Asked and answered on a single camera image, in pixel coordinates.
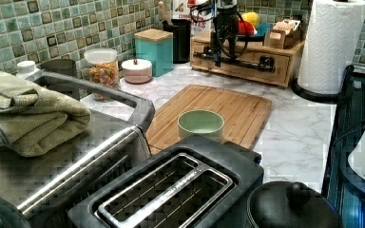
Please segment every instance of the cabinet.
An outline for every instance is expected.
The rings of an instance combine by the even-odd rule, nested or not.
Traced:
[[[206,70],[283,87],[289,86],[293,78],[298,76],[304,41],[298,42],[287,49],[264,47],[262,42],[248,43],[247,49],[238,60],[257,64],[260,56],[270,56],[275,60],[276,70],[274,72],[261,72],[253,68],[233,66],[224,62],[221,62],[221,67],[217,67],[212,61],[194,57],[194,52],[202,53],[206,47],[209,47],[209,42],[210,32],[204,32],[191,38],[190,64],[193,69]],[[244,42],[237,42],[236,52],[241,52],[243,47]]]

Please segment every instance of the paper towel roll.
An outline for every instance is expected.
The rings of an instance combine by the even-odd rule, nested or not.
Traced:
[[[298,73],[298,85],[337,94],[351,65],[365,18],[365,1],[315,0]]]

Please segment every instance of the handle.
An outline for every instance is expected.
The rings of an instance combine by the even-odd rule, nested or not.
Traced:
[[[95,84],[87,80],[72,78],[48,71],[43,71],[41,76],[30,76],[27,80],[33,81],[38,85],[52,84],[77,87],[88,92],[99,93],[117,102],[131,106],[134,108],[134,111],[127,121],[140,127],[143,132],[147,131],[147,128],[149,128],[154,117],[155,107],[150,100],[100,84]]]
[[[167,21],[167,24],[169,26],[174,26],[173,23],[171,22],[170,15],[168,14],[167,9],[165,8],[164,2],[159,2],[159,6],[160,6],[160,8],[162,8],[163,16],[164,16],[164,19]]]
[[[310,200],[310,189],[302,182],[293,182],[286,188],[286,197],[292,208],[300,208]]]

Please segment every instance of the yellow fruit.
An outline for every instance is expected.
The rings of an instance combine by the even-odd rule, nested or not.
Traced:
[[[241,17],[244,21],[250,23],[255,28],[259,26],[259,15],[256,12],[246,12]]]

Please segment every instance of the green bowl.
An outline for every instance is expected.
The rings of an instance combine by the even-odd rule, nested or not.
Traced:
[[[187,111],[179,117],[178,123],[181,139],[195,134],[218,143],[221,142],[224,120],[216,112],[207,110]]]

